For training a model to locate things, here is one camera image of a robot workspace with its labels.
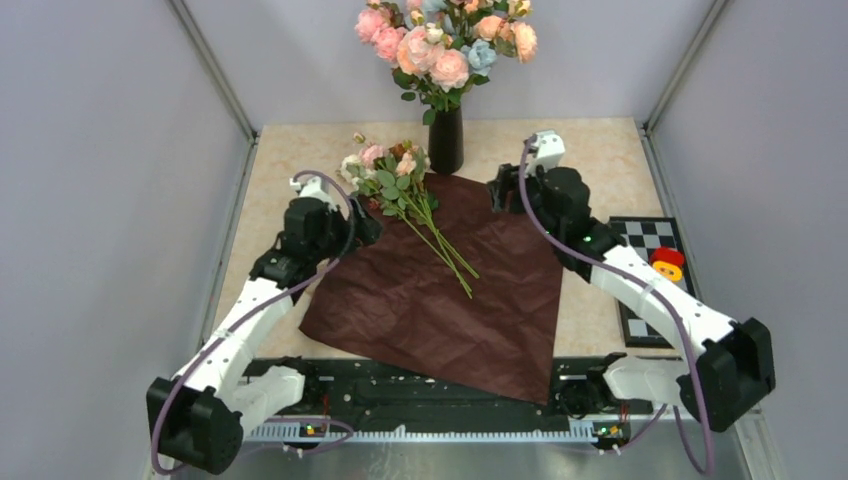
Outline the pink white rose stems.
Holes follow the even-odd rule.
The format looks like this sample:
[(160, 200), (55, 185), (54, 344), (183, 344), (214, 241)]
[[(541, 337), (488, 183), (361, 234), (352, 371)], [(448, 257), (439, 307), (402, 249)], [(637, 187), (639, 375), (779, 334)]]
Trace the pink white rose stems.
[(430, 167), (427, 150), (410, 139), (382, 145), (359, 132), (352, 139), (359, 150), (343, 158), (340, 176), (356, 194), (367, 198), (369, 206), (409, 226), (448, 266), (471, 298), (473, 290), (467, 278), (477, 279), (479, 274), (436, 224), (440, 203), (425, 181)]

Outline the red paper bouquet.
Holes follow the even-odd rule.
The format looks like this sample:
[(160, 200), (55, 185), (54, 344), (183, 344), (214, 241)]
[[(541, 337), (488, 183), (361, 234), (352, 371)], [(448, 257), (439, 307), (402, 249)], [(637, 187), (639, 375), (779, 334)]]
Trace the red paper bouquet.
[(386, 218), (320, 281), (300, 325), (330, 347), (536, 404), (548, 400), (563, 269), (528, 217), (486, 187), (430, 175), (437, 227), (475, 270), (457, 277), (425, 228)]

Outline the pink rose stem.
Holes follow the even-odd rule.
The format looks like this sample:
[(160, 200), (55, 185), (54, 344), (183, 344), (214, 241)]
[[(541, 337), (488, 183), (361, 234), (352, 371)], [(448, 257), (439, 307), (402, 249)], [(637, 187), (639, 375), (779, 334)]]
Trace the pink rose stem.
[(396, 63), (392, 77), (403, 90), (401, 99), (418, 100), (428, 106), (425, 124), (430, 123), (431, 112), (461, 106), (461, 97), (471, 80), (467, 57), (460, 50), (446, 47), (442, 40), (431, 43), (424, 26), (415, 27), (400, 40)]

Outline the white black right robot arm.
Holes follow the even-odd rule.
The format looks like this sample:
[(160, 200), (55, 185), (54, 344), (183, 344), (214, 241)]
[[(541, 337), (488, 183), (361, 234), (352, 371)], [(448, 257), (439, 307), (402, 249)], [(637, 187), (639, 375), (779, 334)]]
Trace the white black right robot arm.
[(486, 188), (494, 211), (527, 214), (565, 269), (614, 297), (681, 356), (608, 355), (588, 375), (594, 409), (612, 412), (625, 400), (667, 404), (724, 432), (775, 389), (770, 330), (710, 308), (661, 275), (592, 217), (589, 189), (575, 169), (522, 172), (502, 164)]

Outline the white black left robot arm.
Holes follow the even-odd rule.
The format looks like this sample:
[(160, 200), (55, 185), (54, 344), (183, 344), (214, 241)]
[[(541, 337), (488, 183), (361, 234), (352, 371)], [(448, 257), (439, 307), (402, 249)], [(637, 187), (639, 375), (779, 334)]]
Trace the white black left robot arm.
[(155, 378), (146, 392), (154, 471), (184, 467), (221, 474), (247, 436), (278, 411), (308, 413), (320, 386), (294, 367), (271, 366), (241, 379), (277, 322), (303, 291), (346, 254), (374, 244), (382, 232), (360, 201), (301, 196), (289, 203), (284, 227), (249, 271), (236, 303), (201, 350), (177, 373)]

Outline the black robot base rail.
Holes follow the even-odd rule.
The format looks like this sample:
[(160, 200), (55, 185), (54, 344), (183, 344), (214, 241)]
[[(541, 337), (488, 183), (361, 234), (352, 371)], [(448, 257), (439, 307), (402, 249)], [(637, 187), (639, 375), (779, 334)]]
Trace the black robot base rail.
[(652, 413), (645, 400), (612, 400), (589, 384), (598, 357), (559, 357), (540, 404), (516, 400), (372, 360), (281, 357), (252, 361), (252, 381), (273, 366), (291, 367), (306, 378), (302, 400), (284, 417), (326, 416), (357, 432), (512, 434), (566, 433), (583, 420), (615, 424)]

